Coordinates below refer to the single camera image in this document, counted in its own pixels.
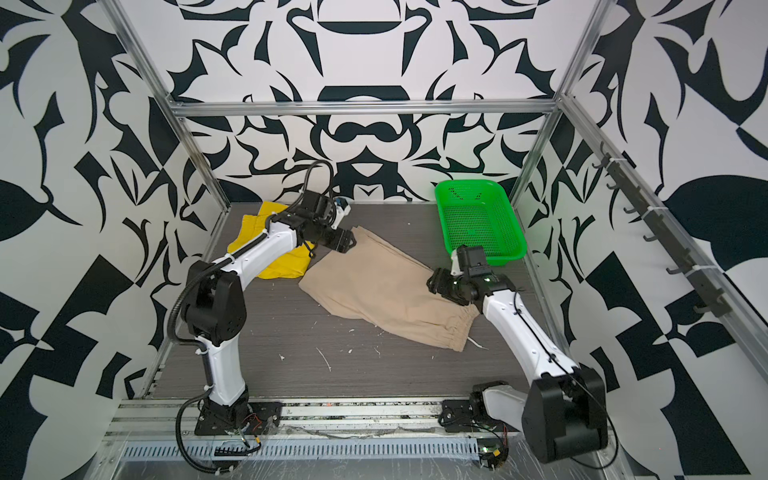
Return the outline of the beige shorts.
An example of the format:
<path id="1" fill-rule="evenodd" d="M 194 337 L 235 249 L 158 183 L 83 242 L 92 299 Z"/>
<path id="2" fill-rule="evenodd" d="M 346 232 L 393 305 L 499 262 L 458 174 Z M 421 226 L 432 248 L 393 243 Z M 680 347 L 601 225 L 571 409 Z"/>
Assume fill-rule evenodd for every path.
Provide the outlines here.
<path id="1" fill-rule="evenodd" d="M 461 352 L 479 315 L 428 290 L 433 271 L 373 232 L 352 229 L 356 245 L 310 267 L 299 288 L 330 314 L 365 320 L 420 344 Z"/>

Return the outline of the yellow shorts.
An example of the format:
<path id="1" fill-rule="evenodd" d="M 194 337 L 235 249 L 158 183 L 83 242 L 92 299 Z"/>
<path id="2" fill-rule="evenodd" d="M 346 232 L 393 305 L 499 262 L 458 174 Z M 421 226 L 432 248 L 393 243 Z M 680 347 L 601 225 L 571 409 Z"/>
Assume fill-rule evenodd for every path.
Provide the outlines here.
<path id="1" fill-rule="evenodd" d="M 285 224 L 267 228 L 267 220 L 287 207 L 274 202 L 263 203 L 257 215 L 245 215 L 238 237 L 228 246 L 227 258 L 234 260 L 232 270 L 245 284 L 255 278 L 299 278 L 310 264 L 310 247 L 299 246 L 297 234 Z"/>

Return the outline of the green plastic basket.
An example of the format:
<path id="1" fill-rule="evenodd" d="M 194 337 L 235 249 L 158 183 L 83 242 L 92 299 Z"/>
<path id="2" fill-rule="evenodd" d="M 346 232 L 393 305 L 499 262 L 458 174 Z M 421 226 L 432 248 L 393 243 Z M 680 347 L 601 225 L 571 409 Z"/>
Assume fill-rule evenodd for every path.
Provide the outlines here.
<path id="1" fill-rule="evenodd" d="M 449 180 L 435 189 L 444 246 L 481 246 L 492 266 L 521 260 L 527 242 L 508 196 L 490 180 Z"/>

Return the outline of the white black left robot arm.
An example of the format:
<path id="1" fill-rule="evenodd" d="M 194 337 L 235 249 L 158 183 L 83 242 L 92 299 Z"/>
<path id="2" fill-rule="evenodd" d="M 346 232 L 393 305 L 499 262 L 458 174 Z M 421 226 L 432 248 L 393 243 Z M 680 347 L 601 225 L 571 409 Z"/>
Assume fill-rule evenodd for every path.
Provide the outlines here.
<path id="1" fill-rule="evenodd" d="M 239 336 L 247 320 L 244 292 L 248 285 L 279 257 L 305 244 L 339 253 L 349 251 L 356 240 L 340 223 L 350 210 L 344 198 L 303 193 L 285 210 L 271 214 L 255 238 L 235 252 L 193 265 L 173 318 L 186 324 L 205 370 L 196 434 L 243 429 L 251 415 L 239 354 Z"/>

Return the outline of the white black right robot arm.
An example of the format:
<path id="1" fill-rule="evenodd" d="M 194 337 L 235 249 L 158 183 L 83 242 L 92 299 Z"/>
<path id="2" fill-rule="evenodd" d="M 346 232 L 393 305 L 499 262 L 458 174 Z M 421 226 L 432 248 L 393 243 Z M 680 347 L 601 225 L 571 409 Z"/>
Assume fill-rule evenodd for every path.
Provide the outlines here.
<path id="1" fill-rule="evenodd" d="M 474 409 L 521 432 L 542 463 L 605 449 L 615 436 L 601 376 L 577 364 L 550 339 L 513 282 L 494 272 L 482 247 L 462 245 L 452 252 L 451 262 L 451 267 L 433 272 L 428 290 L 460 306 L 476 306 L 529 383 L 525 393 L 505 383 L 487 384 L 475 392 Z"/>

